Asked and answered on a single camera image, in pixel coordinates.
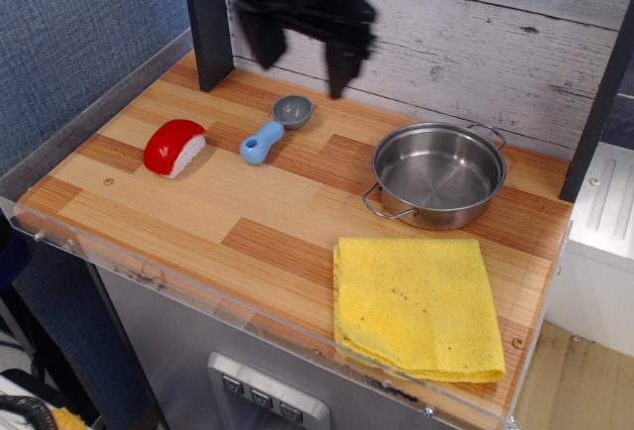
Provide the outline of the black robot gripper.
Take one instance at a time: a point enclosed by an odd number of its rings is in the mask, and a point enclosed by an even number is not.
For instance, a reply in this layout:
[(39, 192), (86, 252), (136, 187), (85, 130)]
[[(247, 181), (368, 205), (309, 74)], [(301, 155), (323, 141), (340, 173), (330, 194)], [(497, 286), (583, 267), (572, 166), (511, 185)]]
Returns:
[(296, 31), (326, 44), (333, 99), (356, 78), (373, 41), (376, 18), (367, 0), (232, 0), (257, 63), (271, 68), (286, 51), (284, 32)]

